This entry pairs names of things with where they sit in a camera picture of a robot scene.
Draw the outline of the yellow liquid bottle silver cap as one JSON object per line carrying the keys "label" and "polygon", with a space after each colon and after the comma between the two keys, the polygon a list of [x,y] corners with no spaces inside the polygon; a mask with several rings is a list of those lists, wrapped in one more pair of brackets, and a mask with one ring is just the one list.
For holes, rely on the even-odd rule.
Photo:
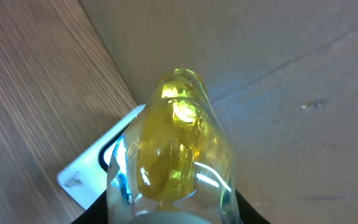
{"label": "yellow liquid bottle silver cap", "polygon": [[236,157],[200,76],[165,75],[117,140],[109,223],[240,223]]}

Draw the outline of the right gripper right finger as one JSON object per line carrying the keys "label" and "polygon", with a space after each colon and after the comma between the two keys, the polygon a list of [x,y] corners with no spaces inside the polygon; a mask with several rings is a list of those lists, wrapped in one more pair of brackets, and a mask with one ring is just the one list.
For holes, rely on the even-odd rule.
{"label": "right gripper right finger", "polygon": [[238,191],[236,199],[243,224],[270,224]]}

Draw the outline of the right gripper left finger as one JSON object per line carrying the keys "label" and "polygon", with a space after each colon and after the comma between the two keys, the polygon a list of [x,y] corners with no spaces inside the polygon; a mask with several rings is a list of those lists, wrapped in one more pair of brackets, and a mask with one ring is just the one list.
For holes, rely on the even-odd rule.
{"label": "right gripper left finger", "polygon": [[108,224],[106,191],[71,224]]}

